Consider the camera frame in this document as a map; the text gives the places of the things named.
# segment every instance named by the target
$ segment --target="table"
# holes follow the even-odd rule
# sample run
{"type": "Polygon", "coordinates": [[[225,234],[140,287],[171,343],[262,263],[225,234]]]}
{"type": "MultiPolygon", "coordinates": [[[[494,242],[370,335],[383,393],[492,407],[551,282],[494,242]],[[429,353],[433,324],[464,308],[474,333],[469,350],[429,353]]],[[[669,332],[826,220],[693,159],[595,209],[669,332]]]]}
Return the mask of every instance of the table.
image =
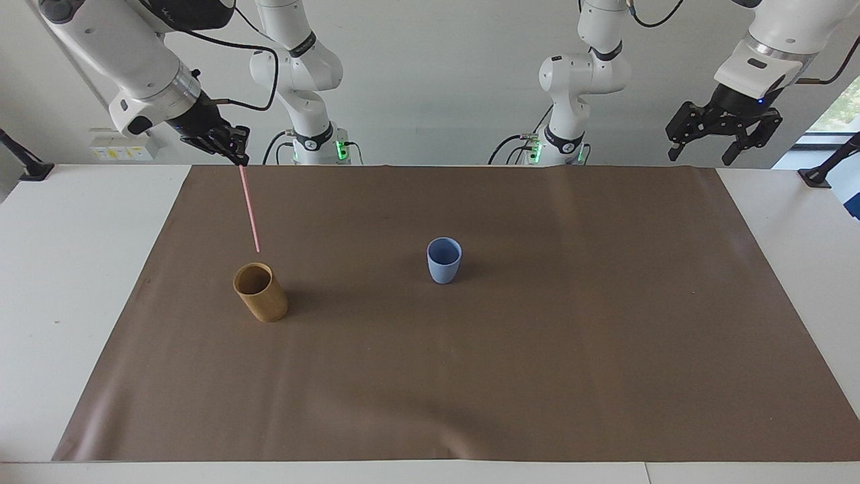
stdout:
{"type": "MultiPolygon", "coordinates": [[[[149,254],[187,166],[58,167],[0,205],[0,461],[45,462],[149,254]]],[[[856,413],[860,225],[791,171],[720,175],[856,413]]],[[[860,462],[0,464],[0,481],[860,482],[860,462]]]]}

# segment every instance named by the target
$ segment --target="blue cup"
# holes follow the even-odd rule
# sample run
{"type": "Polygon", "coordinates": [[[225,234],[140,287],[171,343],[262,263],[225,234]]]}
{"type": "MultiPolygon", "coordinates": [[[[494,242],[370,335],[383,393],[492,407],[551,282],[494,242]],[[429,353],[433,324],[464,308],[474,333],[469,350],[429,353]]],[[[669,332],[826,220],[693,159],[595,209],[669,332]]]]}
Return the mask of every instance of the blue cup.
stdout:
{"type": "Polygon", "coordinates": [[[463,248],[449,237],[439,237],[427,246],[427,266],[430,268],[430,276],[437,284],[447,284],[454,280],[462,258],[463,248]]]}

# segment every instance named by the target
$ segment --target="pink stick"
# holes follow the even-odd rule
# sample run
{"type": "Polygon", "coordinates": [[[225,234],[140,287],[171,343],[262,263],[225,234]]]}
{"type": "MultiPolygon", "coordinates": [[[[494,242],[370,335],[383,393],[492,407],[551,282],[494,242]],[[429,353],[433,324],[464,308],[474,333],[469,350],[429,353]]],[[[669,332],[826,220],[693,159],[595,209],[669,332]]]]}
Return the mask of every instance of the pink stick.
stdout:
{"type": "Polygon", "coordinates": [[[254,207],[251,206],[251,194],[248,192],[248,179],[245,177],[245,167],[239,165],[239,174],[242,176],[242,188],[245,190],[245,201],[248,203],[248,217],[251,219],[251,232],[254,234],[254,247],[260,253],[260,239],[257,238],[257,222],[254,218],[254,207]]]}

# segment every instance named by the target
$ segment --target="bamboo cup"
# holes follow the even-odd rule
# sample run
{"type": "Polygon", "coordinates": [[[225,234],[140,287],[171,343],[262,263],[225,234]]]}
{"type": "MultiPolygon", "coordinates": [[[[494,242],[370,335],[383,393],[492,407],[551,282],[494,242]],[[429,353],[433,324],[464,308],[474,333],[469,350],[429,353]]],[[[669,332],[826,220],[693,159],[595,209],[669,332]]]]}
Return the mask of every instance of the bamboo cup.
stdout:
{"type": "Polygon", "coordinates": [[[274,323],[286,315],[284,289],[278,284],[272,268],[263,263],[255,262],[242,267],[233,278],[233,289],[251,313],[263,323],[274,323]]]}

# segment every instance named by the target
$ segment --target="robotic arm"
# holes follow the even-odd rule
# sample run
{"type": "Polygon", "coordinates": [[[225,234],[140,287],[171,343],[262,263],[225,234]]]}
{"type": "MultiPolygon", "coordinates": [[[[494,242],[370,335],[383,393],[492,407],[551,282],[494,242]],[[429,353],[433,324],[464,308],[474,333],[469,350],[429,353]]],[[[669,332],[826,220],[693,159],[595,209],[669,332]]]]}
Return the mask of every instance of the robotic arm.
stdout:
{"type": "Polygon", "coordinates": [[[666,127],[674,143],[672,161],[684,147],[710,134],[735,142],[723,154],[728,166],[753,147],[767,144],[783,118],[771,105],[795,84],[830,40],[833,31],[860,4],[858,0],[732,0],[753,9],[749,33],[720,67],[710,102],[685,102],[666,127]]]}
{"type": "MultiPolygon", "coordinates": [[[[220,28],[235,0],[149,0],[186,30],[220,28]]],[[[246,127],[233,127],[190,71],[164,45],[171,29],[139,0],[39,0],[48,27],[75,54],[111,78],[120,93],[109,111],[117,130],[138,135],[167,122],[181,140],[234,164],[248,164],[246,127]]]]}
{"type": "Polygon", "coordinates": [[[550,123],[539,128],[532,164],[573,163],[585,137],[591,108],[581,96],[618,92],[630,81],[630,62],[622,54],[621,29],[628,16],[625,0],[584,0],[580,37],[588,53],[564,54],[544,61],[541,87],[552,97],[550,123]]]}
{"type": "MultiPolygon", "coordinates": [[[[325,102],[314,91],[332,90],[341,84],[341,61],[310,29],[302,0],[256,0],[266,34],[281,46],[278,98],[292,119],[300,164],[348,164],[344,147],[347,132],[329,119],[325,102]]],[[[264,86],[274,81],[272,54],[257,52],[251,58],[251,76],[264,86]]]]}

